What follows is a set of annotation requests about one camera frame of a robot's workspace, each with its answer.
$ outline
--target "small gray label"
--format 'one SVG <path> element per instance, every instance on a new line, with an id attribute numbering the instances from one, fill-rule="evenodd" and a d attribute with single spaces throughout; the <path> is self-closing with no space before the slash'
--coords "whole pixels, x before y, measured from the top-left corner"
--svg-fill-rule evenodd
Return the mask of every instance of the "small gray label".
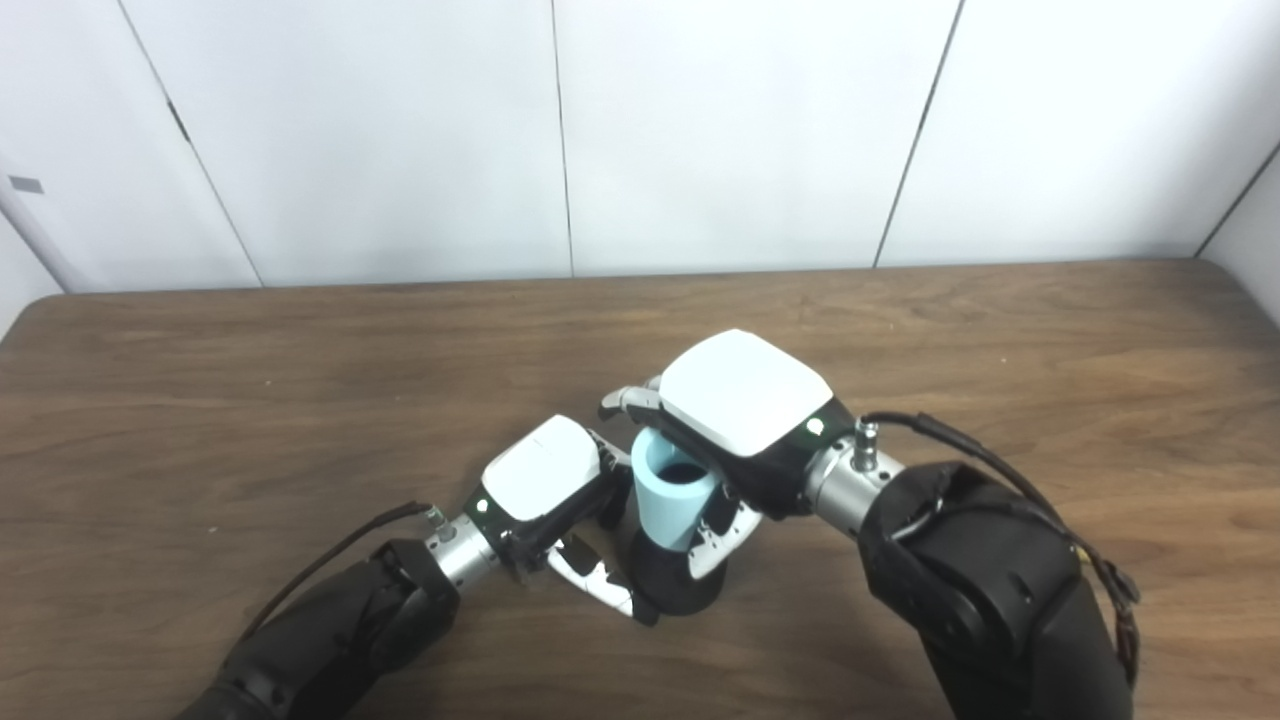
<path id="1" fill-rule="evenodd" d="M 18 176 L 9 176 L 9 182 L 13 184 L 14 190 L 22 192 L 35 192 L 36 195 L 45 193 L 45 186 L 40 184 L 36 178 L 22 178 Z"/>

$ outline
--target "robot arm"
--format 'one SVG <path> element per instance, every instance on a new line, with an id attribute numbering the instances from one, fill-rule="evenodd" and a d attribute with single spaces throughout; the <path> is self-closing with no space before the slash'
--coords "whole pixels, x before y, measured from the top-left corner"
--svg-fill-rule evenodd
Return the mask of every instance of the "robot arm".
<path id="1" fill-rule="evenodd" d="M 463 512 L 447 520 L 408 503 L 326 552 L 255 619 L 179 720 L 333 720 L 383 674 L 407 665 L 453 625 L 461 594 L 499 566 L 539 570 L 576 523 L 617 514 L 630 492 L 617 450 L 554 416 L 495 457 Z M 307 575 L 366 532 L 410 515 L 426 539 L 394 539 L 266 618 Z"/>
<path id="2" fill-rule="evenodd" d="M 859 542 L 872 593 L 922 637 L 960 720 L 1129 720 L 1138 593 L 1016 470 L 925 415 L 854 416 L 810 368 L 741 331 L 708 338 L 600 415 L 654 428 L 765 515 L 815 514 Z M 904 424 L 991 465 L 904 468 Z M 1116 609 L 1112 651 L 1082 557 Z"/>

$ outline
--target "black arm segment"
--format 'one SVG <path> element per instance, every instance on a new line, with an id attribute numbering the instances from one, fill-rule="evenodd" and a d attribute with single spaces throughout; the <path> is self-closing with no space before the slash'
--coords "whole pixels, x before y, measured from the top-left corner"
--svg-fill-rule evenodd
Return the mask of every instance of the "black arm segment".
<path id="1" fill-rule="evenodd" d="M 904 470 L 859 552 L 872 594 L 910 623 L 959 720 L 1130 720 L 1133 693 L 1076 548 L 983 473 Z"/>
<path id="2" fill-rule="evenodd" d="M 390 541 L 232 648 L 177 720 L 335 720 L 453 626 L 458 592 L 421 541 Z"/>

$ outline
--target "silver cylindrical joint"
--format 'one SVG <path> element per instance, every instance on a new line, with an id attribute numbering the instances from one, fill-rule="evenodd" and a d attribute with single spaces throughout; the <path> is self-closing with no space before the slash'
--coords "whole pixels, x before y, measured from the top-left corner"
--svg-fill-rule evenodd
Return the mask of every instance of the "silver cylindrical joint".
<path id="1" fill-rule="evenodd" d="M 859 473 L 869 473 L 876 469 L 876 442 L 879 438 L 879 425 L 858 420 L 854 425 L 854 468 Z"/>
<path id="2" fill-rule="evenodd" d="M 426 538 L 426 550 L 458 592 L 467 591 L 489 570 L 502 565 L 484 533 L 465 514 Z"/>
<path id="3" fill-rule="evenodd" d="M 805 479 L 805 497 L 814 514 L 850 536 L 858 536 L 881 489 L 902 471 L 901 462 L 874 450 L 873 469 L 859 470 L 855 438 L 841 438 L 819 454 Z"/>

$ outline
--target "metal connector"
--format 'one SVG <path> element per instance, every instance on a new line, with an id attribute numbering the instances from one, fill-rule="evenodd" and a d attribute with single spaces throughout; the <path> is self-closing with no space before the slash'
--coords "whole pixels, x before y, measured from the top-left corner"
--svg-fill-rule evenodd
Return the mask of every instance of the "metal connector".
<path id="1" fill-rule="evenodd" d="M 425 515 L 426 524 L 431 525 L 431 529 L 435 530 L 435 536 L 440 539 L 440 542 L 449 542 L 458 534 L 458 529 L 454 528 L 453 523 L 444 516 L 444 512 L 440 512 L 439 507 L 433 505 Z"/>
<path id="2" fill-rule="evenodd" d="M 876 442 L 878 438 L 879 425 L 877 423 L 864 423 L 859 419 L 854 425 L 854 469 L 859 473 L 870 473 L 876 469 Z"/>

